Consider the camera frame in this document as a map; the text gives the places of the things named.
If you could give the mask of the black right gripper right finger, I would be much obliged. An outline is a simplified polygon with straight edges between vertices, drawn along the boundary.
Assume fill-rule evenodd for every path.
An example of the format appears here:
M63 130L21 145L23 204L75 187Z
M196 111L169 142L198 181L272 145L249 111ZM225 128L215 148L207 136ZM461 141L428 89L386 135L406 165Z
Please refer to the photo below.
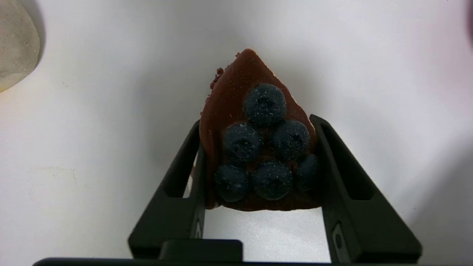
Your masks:
M416 264L422 246L328 121L318 135L321 208L333 264Z

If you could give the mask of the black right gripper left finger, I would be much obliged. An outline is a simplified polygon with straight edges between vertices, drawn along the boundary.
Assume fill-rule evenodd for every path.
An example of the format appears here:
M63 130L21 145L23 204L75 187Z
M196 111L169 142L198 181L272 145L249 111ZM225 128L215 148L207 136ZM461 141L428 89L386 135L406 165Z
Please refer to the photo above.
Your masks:
M196 122L129 236L134 259L243 259L241 241L203 239L206 178Z

